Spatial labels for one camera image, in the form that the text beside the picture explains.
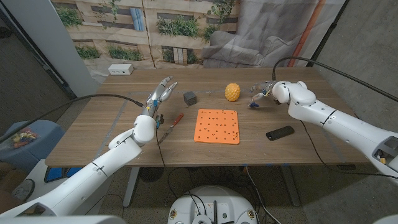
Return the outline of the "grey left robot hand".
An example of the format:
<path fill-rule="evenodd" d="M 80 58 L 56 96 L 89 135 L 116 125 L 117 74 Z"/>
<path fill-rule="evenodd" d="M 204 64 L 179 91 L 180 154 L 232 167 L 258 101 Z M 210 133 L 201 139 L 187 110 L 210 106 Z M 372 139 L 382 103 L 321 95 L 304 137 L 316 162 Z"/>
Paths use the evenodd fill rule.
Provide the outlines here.
<path fill-rule="evenodd" d="M 156 119 L 157 110 L 163 101 L 167 101 L 175 87 L 178 85 L 177 82 L 167 86 L 168 82 L 173 79 L 173 76 L 164 78 L 155 90 L 148 96 L 145 105 L 142 108 L 141 115 L 146 115 Z"/>

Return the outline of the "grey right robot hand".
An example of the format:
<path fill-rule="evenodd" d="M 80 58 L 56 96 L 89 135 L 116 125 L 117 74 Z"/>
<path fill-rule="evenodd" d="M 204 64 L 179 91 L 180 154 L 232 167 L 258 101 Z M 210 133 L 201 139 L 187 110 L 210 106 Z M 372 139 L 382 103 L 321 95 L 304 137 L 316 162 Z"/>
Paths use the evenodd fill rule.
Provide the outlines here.
<path fill-rule="evenodd" d="M 272 89 L 276 81 L 266 81 L 262 83 L 255 83 L 251 88 L 249 93 L 253 93 L 254 91 L 259 90 L 259 93 L 256 93 L 248 103 L 250 108 L 257 108 L 259 105 L 256 101 L 260 100 L 261 98 L 268 97 L 272 95 Z"/>

